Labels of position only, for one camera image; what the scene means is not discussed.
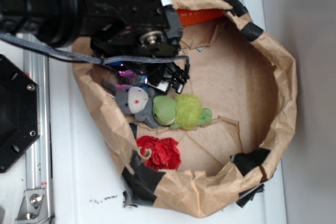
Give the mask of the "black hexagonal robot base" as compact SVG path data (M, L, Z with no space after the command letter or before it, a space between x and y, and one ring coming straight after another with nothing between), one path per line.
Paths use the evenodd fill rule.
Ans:
M1 55L1 173L39 137L38 85Z

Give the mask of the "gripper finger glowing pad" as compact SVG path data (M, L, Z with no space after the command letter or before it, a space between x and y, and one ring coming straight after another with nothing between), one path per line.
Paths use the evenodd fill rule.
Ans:
M188 62L185 64L184 69L181 69L173 62L163 63L154 73L147 76L147 85L162 94L167 94L170 88L181 94L190 78L189 70L190 64Z
M124 63L117 61L107 65L111 70L117 72L118 84L127 84L130 86L145 87L147 76L139 75L131 69L128 69Z

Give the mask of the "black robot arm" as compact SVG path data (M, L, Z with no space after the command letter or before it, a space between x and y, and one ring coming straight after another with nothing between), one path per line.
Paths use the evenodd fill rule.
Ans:
M181 93L189 64L183 29L164 0L1 0L1 40L46 56L130 69L167 93Z

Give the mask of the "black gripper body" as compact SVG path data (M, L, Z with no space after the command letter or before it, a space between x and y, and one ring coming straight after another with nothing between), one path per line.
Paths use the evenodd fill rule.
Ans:
M172 61L181 48L182 25L162 0L81 0L78 37L91 39L104 63Z

